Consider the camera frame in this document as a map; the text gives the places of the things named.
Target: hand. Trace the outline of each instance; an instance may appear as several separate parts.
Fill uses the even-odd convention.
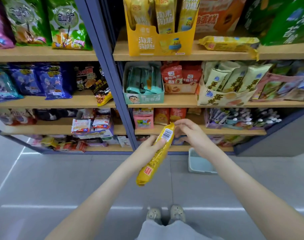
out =
[[[156,138],[157,136],[150,136],[127,159],[127,161],[129,161],[131,164],[131,168],[133,168],[135,171],[140,171],[142,167],[152,160],[155,153],[165,145],[166,140],[163,138],[153,145]]]
[[[177,125],[174,129],[175,137],[187,135],[183,137],[185,141],[194,147],[194,150],[203,158],[212,161],[222,150],[215,145],[202,129],[189,119],[182,119],[174,122]]]

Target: foot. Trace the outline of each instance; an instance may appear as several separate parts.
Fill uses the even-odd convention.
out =
[[[185,213],[183,211],[183,208],[179,205],[172,205],[171,207],[171,220],[180,220],[182,222],[185,222]]]
[[[146,215],[147,220],[161,220],[161,211],[158,208],[151,208]]]

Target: gray wall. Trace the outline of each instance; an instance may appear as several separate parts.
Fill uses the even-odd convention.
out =
[[[304,115],[238,156],[297,156],[304,153]]]

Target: barcode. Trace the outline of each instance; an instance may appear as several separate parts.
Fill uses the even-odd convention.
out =
[[[164,131],[164,133],[163,133],[163,135],[162,135],[161,138],[164,138],[164,139],[166,139],[166,141],[169,141],[171,139],[172,134],[173,134],[172,130],[165,129],[165,131]]]

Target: orange snack package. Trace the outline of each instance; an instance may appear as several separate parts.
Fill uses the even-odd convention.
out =
[[[170,108],[155,108],[154,124],[159,124],[159,125],[170,124]]]
[[[234,31],[246,0],[200,0],[196,33]]]
[[[171,108],[170,109],[170,122],[175,122],[184,119],[186,116],[186,108]]]

